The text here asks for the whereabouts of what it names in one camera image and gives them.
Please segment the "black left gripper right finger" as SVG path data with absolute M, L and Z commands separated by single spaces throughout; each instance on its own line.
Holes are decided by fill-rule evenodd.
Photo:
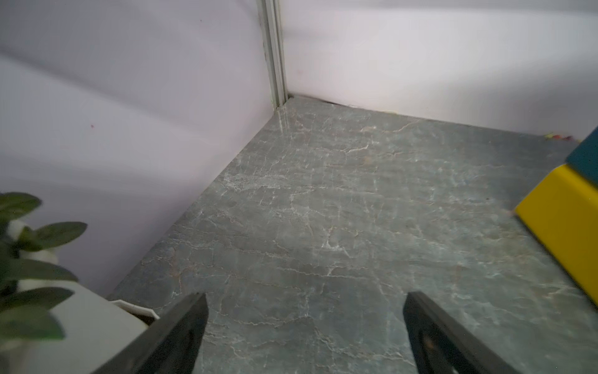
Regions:
M 516 373 L 421 291 L 407 294 L 403 318 L 419 373 Z

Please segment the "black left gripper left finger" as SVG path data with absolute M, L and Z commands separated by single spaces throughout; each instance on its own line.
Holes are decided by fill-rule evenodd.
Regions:
M 208 319 L 206 295 L 188 295 L 95 372 L 192 373 Z

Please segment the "teal drawer cabinet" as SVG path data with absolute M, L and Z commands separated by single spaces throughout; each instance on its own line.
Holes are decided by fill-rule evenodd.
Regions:
M 568 155 L 565 163 L 587 182 L 598 185 L 598 128 Z

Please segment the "white plant pot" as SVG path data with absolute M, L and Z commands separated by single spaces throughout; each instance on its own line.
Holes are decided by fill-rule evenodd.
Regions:
M 53 285 L 74 291 L 51 310 L 65 338 L 1 344 L 3 373 L 91 373 L 159 319 L 152 309 L 121 299 L 108 301 L 78 282 Z

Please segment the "green potted plant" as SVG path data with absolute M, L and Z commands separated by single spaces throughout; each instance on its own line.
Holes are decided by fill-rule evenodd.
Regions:
M 82 236 L 88 224 L 63 221 L 33 229 L 22 219 L 42 206 L 29 193 L 1 194 L 1 344 L 61 341 L 65 331 L 51 310 L 74 291 L 55 282 L 78 282 L 54 249 Z

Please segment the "yellow cabinet side panel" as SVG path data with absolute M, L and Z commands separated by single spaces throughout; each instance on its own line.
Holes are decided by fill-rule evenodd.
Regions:
M 596 186 L 568 165 L 561 165 L 516 206 L 515 213 L 597 302 Z

